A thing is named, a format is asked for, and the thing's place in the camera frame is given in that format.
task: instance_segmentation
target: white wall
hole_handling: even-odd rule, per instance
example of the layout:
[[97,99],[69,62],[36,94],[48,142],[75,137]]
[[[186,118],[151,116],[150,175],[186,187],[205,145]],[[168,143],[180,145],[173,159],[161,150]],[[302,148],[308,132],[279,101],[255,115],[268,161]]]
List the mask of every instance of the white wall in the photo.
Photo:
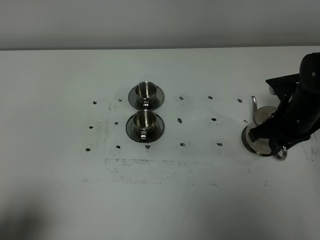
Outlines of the white wall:
[[318,45],[316,0],[1,0],[0,49]]

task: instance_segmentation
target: cup rim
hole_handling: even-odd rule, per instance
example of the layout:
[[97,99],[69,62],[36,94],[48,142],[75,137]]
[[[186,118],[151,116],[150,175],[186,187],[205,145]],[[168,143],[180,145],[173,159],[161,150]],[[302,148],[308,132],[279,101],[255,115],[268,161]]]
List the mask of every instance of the cup rim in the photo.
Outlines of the cup rim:
[[[142,127],[137,126],[136,123],[135,123],[135,117],[136,117],[136,115],[137,115],[139,112],[149,112],[149,113],[151,113],[151,114],[154,116],[154,119],[155,119],[154,125],[153,125],[153,126],[150,126],[150,127],[147,127],[147,128],[142,128]],[[157,124],[157,115],[156,115],[153,111],[151,111],[151,110],[149,110],[149,109],[141,109],[141,110],[137,111],[137,112],[133,115],[133,119],[132,119],[132,120],[133,120],[133,124],[134,124],[138,129],[148,130],[148,129],[152,129],[152,128],[154,128],[154,127],[156,126],[156,124]]]
[[[154,85],[154,87],[155,87],[155,93],[151,96],[151,97],[141,97],[141,96],[139,96],[138,94],[137,94],[137,92],[136,92],[136,89],[137,89],[137,87],[139,86],[139,85],[141,85],[141,84],[152,84],[152,85]],[[141,98],[141,99],[143,99],[143,100],[146,100],[146,99],[152,99],[152,98],[154,98],[156,95],[157,95],[157,85],[155,85],[153,82],[151,82],[151,81],[141,81],[141,82],[139,82],[137,85],[135,85],[135,87],[134,87],[134,94],[138,97],[138,98]]]

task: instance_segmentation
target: espresso cup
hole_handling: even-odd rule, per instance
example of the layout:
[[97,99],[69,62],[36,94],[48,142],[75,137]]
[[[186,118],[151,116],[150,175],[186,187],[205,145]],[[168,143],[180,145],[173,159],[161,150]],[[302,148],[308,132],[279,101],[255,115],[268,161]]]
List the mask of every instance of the espresso cup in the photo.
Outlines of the espresso cup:
[[151,110],[139,110],[133,116],[134,131],[145,140],[156,130],[157,116]]
[[140,82],[134,89],[137,101],[143,106],[143,109],[148,109],[157,99],[157,86],[150,81]]

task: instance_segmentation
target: white tabletop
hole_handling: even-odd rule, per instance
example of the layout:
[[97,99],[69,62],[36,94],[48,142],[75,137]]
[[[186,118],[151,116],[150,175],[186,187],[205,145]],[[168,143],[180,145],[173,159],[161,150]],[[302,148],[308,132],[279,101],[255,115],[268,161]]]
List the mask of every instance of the white tabletop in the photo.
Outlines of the white tabletop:
[[[1,51],[0,213],[36,199],[50,215],[42,239],[54,240],[319,239],[319,132],[285,161],[241,141],[251,96],[277,106],[265,80],[298,73],[313,52]],[[125,130],[142,81],[165,94],[149,149]]]

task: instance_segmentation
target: cup handle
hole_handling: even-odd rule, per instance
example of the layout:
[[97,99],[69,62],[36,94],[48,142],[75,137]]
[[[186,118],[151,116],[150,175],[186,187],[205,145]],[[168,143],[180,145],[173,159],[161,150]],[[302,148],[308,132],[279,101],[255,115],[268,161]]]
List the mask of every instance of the cup handle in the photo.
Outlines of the cup handle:
[[146,131],[141,131],[141,139],[145,140],[147,138],[147,132]]
[[143,101],[143,108],[148,109],[149,108],[149,101],[144,100]]
[[273,154],[273,156],[275,156],[277,159],[282,161],[287,158],[287,155],[288,155],[288,151],[285,146],[282,146],[282,156],[280,156],[278,153]]

